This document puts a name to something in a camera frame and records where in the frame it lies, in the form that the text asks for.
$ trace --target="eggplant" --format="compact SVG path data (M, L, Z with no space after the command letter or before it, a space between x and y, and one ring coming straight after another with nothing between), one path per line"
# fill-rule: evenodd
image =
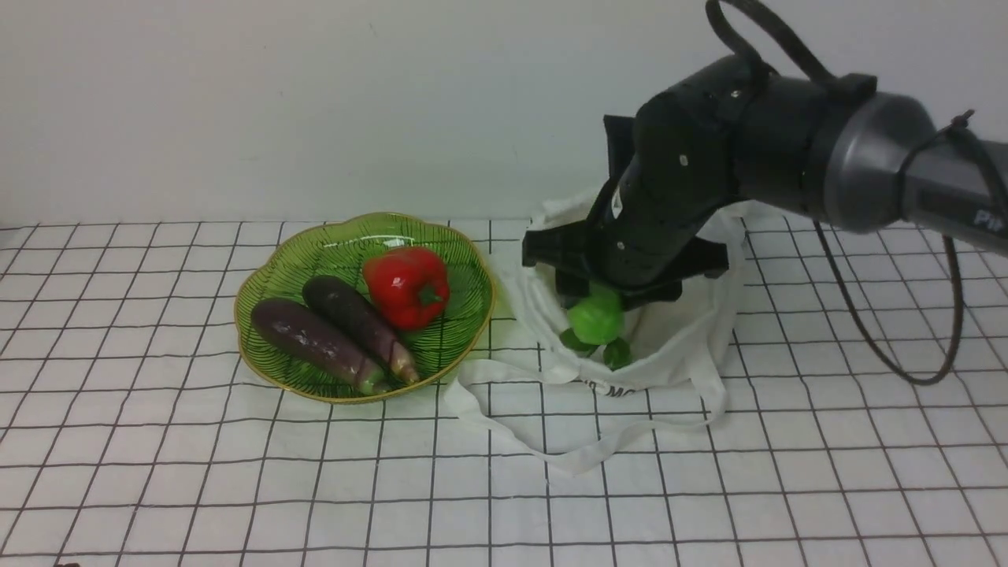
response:
M395 329L353 286L333 275L316 275L301 288L304 303L339 326L406 383L419 381L416 361Z
M252 308L252 326L269 344L333 374L365 395L391 391L385 369L346 333L301 304L270 298Z

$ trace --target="bag handle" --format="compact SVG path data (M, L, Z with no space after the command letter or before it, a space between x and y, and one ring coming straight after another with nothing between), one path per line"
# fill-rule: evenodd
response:
M645 420L627 424L617 431L603 436L595 443L579 447L566 453L548 454L532 449L515 436L514 432L504 424L487 416L480 401L473 394L471 386L489 382L513 382L513 381L544 381L545 383L559 383L555 376L551 380L544 380L544 376L530 372L518 366L506 364L498 360L467 360L463 362L458 370L456 379L448 387L443 396L447 410L454 414L459 422L490 430L501 438L507 439L512 445L530 453L539 459L550 464L556 470L569 475L578 475L599 466L603 461L611 457L620 449L632 443L635 439L649 431L669 431L687 432L707 427L712 422L724 415L728 401L728 393L725 384L721 381L721 375L711 357L711 351L706 344L698 348L695 354L687 359L686 368L689 372L689 380L708 408L709 417L704 420L694 419L668 419L668 420ZM566 376L574 379L574 374Z

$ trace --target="green plate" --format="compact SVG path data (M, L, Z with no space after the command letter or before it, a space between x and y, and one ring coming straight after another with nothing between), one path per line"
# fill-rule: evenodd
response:
M339 276L367 297L361 276L364 262L390 248L408 245L437 252L448 266L452 289L442 316L422 331L401 335L416 359L421 378L417 383L364 395L332 374L271 346L252 326L252 308L265 298L286 298L303 305L301 286L313 275ZM373 213L310 228L283 242L238 291L238 346L253 371L282 388L332 404L376 402L422 387L458 365L490 323L495 298L493 277L483 256L464 234L405 215Z

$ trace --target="white grid tablecloth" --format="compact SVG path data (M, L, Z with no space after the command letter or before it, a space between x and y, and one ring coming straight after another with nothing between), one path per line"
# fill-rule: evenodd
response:
M452 222L511 257L527 224ZM0 231L0 566L1008 565L1003 258L964 247L957 371L915 388L861 340L810 224L750 222L729 414L565 478L443 417L439 384L333 407L241 363L234 295L307 226ZM938 237L831 239L884 348L937 368L952 321ZM539 354L501 305L472 356L535 369ZM688 387L480 393L550 452L704 412Z

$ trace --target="white tote bag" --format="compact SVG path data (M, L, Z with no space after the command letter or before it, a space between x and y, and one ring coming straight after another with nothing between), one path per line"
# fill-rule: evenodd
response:
M530 230L549 228L588 216L598 193L549 201L533 219ZM729 269L719 278L691 277L682 282L682 296L672 303L650 304L625 314L624 338L634 362L611 370L601 361L599 349L582 358L566 348L559 334L570 327L553 288L553 268L524 267L520 258L491 261L515 318L543 349L542 371L533 371L497 360L468 360L459 366L455 381L444 395L445 408L465 425L490 430L520 450L535 455L560 472L576 475L589 471L641 434L652 430L689 431L706 427L724 412L727 393L718 364L731 339L743 286L745 262L741 217L748 204L720 210L699 236L728 246ZM638 390L689 380L705 402L707 419L645 420L627 424L597 442L561 454L546 454L529 447L514 432L488 417L473 394L480 383L537 380L563 384L581 380L600 395L627 395Z

